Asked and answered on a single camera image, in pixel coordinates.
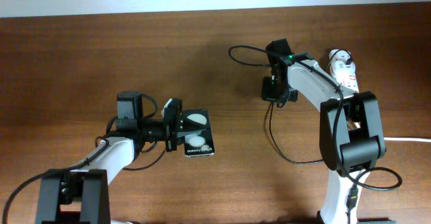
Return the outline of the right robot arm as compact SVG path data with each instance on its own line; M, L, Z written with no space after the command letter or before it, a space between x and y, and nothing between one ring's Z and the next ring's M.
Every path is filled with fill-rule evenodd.
M358 93L325 72L308 53L292 52L285 39L265 47L271 76L261 97L282 108L302 94L319 111L321 162L329 169L327 193L316 223L357 223L357 208L371 172L386 152L376 96Z

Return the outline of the black flip smartphone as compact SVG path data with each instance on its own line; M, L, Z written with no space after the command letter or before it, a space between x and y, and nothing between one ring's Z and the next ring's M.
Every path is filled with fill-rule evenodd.
M209 112L206 109L183 111L183 122L200 123L207 126L207 130L184 137L185 156L202 157L214 155L215 147L209 121Z

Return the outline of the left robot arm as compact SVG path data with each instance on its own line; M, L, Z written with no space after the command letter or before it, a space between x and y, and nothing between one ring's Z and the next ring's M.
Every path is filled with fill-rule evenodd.
M209 114L205 109L183 110L182 101L169 99L162 119L144 115L145 94L124 91L117 95L117 115L108 123L96 148L64 170L49 170L42 177L36 223L113 223L108 186L127 169L145 144L165 145L165 152L182 145L186 157L213 155Z

